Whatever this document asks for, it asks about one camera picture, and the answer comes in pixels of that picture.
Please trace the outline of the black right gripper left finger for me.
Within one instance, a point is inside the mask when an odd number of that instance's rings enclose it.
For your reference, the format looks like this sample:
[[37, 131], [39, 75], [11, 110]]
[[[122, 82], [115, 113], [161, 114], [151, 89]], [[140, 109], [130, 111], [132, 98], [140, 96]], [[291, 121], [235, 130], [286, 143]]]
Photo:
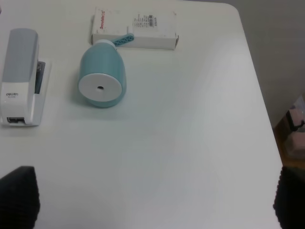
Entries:
[[35, 168], [20, 166], [0, 179], [0, 227], [32, 229], [40, 211]]

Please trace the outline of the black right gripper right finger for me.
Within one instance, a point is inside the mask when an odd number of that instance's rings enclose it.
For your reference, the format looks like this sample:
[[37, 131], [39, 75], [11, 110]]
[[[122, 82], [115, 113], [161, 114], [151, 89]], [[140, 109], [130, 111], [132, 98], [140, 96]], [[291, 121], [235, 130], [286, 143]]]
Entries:
[[305, 227], [305, 170], [282, 167], [273, 208], [280, 227]]

